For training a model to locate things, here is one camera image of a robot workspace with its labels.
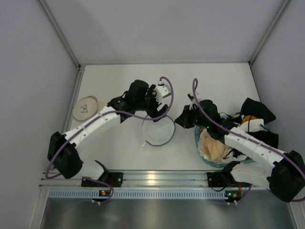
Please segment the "white mesh laundry bag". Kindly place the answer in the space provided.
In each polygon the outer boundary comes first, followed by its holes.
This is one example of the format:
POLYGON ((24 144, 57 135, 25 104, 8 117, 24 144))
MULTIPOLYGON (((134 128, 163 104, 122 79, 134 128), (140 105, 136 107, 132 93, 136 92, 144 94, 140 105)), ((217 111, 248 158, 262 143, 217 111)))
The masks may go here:
POLYGON ((154 147, 169 143, 176 131, 174 120, 168 115, 157 122, 143 120, 142 135, 145 142, 154 147))

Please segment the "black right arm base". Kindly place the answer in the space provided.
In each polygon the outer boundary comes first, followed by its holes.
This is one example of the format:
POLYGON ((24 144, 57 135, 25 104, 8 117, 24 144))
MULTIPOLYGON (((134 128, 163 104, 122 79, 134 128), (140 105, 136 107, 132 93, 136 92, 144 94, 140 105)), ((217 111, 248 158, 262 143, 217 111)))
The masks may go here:
POLYGON ((238 205, 250 193, 253 185, 245 182, 237 182, 233 177, 223 171, 208 172, 208 187, 216 192, 225 191, 225 205, 238 205))

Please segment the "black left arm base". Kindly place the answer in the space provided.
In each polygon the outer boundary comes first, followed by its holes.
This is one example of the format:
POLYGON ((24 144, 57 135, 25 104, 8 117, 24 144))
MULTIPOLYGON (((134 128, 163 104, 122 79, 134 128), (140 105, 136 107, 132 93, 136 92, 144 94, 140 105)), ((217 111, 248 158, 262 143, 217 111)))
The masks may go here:
POLYGON ((97 181, 92 178, 83 177, 81 180, 81 187, 100 188, 98 197, 93 198, 92 201, 101 204, 103 202, 109 202, 114 195, 114 188, 121 187, 123 182, 122 172, 107 172, 102 175, 97 181))

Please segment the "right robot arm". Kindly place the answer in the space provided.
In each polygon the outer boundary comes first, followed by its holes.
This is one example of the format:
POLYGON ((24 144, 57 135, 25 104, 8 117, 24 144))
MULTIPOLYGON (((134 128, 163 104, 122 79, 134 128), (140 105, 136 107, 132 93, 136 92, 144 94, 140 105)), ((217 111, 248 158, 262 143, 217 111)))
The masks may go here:
POLYGON ((236 123, 221 117, 211 100, 185 105, 175 123, 185 129, 203 127, 212 139, 258 164, 229 163, 221 172, 227 186, 231 181, 245 182, 269 189, 281 201, 298 202, 295 197, 305 187, 305 163, 298 152, 287 153, 256 139, 236 123))

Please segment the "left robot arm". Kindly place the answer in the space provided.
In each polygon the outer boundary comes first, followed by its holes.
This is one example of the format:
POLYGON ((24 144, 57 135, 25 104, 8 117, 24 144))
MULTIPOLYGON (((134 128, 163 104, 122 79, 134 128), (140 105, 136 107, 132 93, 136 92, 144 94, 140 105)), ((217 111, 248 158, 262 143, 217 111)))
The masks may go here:
POLYGON ((106 168, 100 162, 87 162, 81 158, 81 152, 94 139, 117 126, 130 117, 144 121, 158 122, 166 117, 171 104, 162 104, 166 97, 174 98, 173 86, 166 77, 161 77, 157 84, 149 85, 142 80, 135 80, 121 96, 111 99, 97 114, 82 125, 63 134, 55 132, 50 139, 47 159, 65 179, 76 175, 99 179, 106 174, 106 168))

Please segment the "beige bra in basin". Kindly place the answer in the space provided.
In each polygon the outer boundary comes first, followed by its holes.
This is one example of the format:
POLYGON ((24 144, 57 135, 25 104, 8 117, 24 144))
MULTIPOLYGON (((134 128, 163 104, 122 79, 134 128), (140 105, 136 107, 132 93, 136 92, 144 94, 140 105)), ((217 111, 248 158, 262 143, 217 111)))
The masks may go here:
POLYGON ((230 147, 213 139, 207 132, 202 132, 198 141, 200 156, 211 162, 218 162, 224 159, 230 147))

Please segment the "black bra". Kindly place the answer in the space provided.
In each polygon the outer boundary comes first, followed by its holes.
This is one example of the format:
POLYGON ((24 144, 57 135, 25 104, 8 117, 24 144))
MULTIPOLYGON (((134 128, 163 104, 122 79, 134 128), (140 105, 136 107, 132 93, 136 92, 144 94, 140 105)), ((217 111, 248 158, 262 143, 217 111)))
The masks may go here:
POLYGON ((269 122, 272 122, 276 119, 276 116, 266 105, 251 98, 247 98, 244 101, 241 107, 240 114, 244 116, 249 115, 258 119, 263 119, 264 124, 268 124, 269 122))

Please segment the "beige mesh laundry bag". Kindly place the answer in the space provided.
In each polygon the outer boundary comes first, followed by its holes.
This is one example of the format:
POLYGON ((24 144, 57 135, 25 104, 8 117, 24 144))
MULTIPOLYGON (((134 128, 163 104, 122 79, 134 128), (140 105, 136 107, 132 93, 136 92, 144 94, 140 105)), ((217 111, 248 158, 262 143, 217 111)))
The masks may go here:
POLYGON ((80 99, 72 110, 73 119, 85 122, 96 115, 107 103, 95 96, 87 96, 80 99))

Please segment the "light blue plastic basin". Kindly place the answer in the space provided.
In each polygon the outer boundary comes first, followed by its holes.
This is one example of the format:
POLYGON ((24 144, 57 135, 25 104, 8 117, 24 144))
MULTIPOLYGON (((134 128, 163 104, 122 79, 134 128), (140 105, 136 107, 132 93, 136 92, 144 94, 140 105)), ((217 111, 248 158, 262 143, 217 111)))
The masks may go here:
MULTIPOLYGON (((274 148, 278 147, 278 134, 272 133, 264 124, 263 119, 247 115, 243 117, 238 126, 258 140, 274 148)), ((232 161, 240 161, 245 164, 254 162, 239 151, 212 139, 205 128, 196 127, 195 142, 203 161, 212 167, 225 167, 232 161)))

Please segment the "yellow orange garment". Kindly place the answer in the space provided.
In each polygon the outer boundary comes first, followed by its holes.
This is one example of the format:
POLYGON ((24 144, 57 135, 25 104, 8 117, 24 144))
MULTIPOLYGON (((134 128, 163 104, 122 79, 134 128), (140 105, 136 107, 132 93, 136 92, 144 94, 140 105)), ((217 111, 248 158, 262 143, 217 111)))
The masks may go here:
POLYGON ((252 115, 247 115, 247 116, 245 116, 245 117, 243 118, 241 124, 244 124, 244 123, 246 123, 246 122, 248 122, 248 121, 251 121, 251 120, 253 120, 253 119, 255 120, 255 119, 257 119, 257 117, 252 116, 252 115))

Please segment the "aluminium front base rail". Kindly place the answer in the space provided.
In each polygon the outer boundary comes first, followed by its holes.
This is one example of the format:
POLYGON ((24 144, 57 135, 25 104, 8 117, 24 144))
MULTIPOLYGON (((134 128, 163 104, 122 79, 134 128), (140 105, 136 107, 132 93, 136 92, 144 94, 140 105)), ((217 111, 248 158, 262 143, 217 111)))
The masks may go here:
MULTIPOLYGON (((208 172, 220 170, 111 170, 122 172, 123 182, 120 188, 209 188, 208 172)), ((43 174, 40 187, 81 187, 83 177, 74 176, 65 179, 59 176, 47 179, 43 174)))

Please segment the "aluminium frame rail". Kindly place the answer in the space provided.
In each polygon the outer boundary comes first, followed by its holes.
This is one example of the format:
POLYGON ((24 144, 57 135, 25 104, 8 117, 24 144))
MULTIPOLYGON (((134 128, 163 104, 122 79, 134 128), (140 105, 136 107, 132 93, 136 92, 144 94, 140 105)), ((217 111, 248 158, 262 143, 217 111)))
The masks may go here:
POLYGON ((49 5, 45 0, 37 0, 36 1, 43 13, 45 14, 47 20, 51 24, 55 34, 57 35, 59 41, 63 45, 65 51, 67 52, 69 58, 71 59, 73 65, 77 68, 80 69, 81 65, 79 64, 79 61, 77 60, 76 55, 74 54, 68 40, 66 39, 60 25, 58 24, 57 20, 55 19, 49 5))

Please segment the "black strappy garment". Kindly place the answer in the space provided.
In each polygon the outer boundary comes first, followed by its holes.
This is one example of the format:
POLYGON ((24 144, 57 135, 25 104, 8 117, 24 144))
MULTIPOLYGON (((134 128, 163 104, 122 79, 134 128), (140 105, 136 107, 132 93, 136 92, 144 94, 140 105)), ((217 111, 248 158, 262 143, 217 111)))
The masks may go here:
POLYGON ((224 135, 223 142, 254 161, 258 161, 258 155, 262 157, 267 151, 273 152, 271 148, 278 148, 279 136, 270 131, 246 132, 241 128, 233 128, 230 133, 224 135))

